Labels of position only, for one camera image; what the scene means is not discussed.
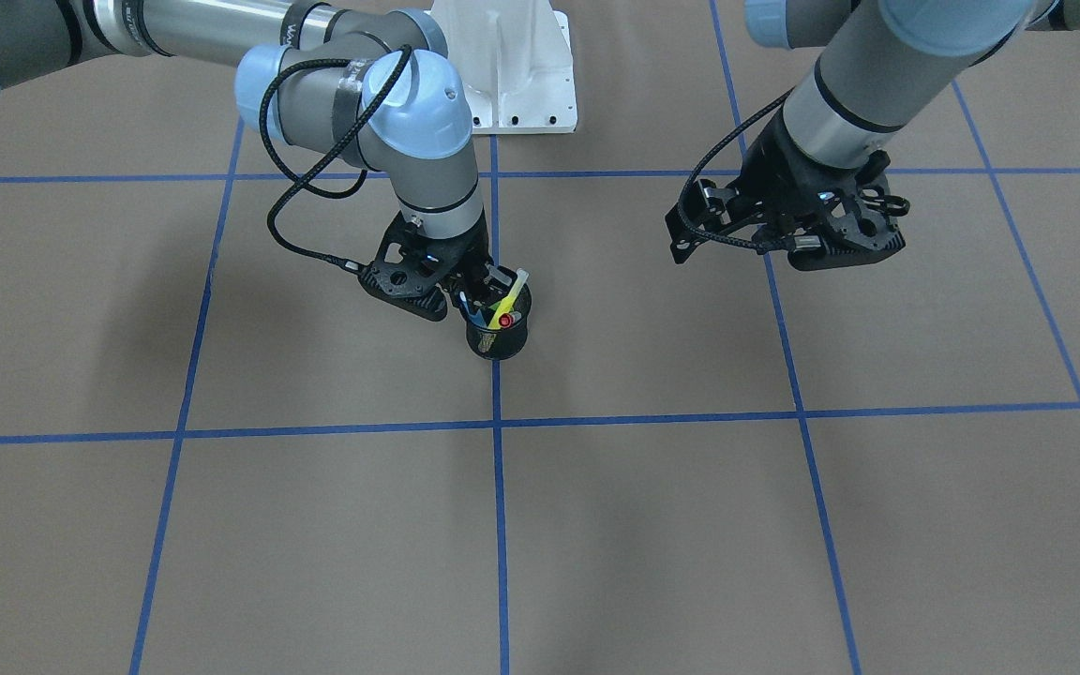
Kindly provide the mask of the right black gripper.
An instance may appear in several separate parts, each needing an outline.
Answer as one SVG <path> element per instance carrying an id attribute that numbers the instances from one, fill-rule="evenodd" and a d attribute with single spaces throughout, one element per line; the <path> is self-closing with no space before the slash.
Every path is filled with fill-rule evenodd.
<path id="1" fill-rule="evenodd" d="M 513 291 L 519 271 L 496 264 L 488 228 L 472 228 L 460 237 L 429 240 L 427 253 L 438 260 L 441 287 L 453 302 L 460 293 L 474 303 L 497 303 Z"/>

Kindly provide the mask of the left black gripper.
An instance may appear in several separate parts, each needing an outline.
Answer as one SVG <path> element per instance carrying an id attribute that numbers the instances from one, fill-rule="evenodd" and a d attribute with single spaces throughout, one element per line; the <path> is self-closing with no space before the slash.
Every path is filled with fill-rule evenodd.
<path id="1" fill-rule="evenodd" d="M 806 156 L 775 114 L 750 146 L 737 178 L 742 217 L 762 226 L 883 226 L 888 153 L 859 151 L 858 166 L 835 168 Z"/>

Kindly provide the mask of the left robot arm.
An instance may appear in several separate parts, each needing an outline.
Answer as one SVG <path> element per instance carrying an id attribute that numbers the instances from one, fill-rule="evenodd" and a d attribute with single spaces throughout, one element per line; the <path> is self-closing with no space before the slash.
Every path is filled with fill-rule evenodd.
<path id="1" fill-rule="evenodd" d="M 886 144 L 955 78 L 1032 22 L 1037 1 L 747 1 L 754 40 L 821 48 L 769 111 L 729 216 L 791 233 L 873 239 L 908 213 Z"/>

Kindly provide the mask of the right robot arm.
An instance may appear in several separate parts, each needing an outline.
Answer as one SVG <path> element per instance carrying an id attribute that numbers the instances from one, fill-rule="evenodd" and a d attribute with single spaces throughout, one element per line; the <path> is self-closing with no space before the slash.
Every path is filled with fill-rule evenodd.
<path id="1" fill-rule="evenodd" d="M 436 321 L 524 287 L 494 264 L 473 120 L 445 33 L 426 11 L 329 1 L 0 1 L 0 91 L 111 54 L 188 57 L 235 69 L 237 111 L 289 179 L 267 213 L 280 247 L 359 278 L 372 296 Z M 293 244 L 278 215 L 335 162 L 384 173 L 397 214 L 376 257 Z"/>

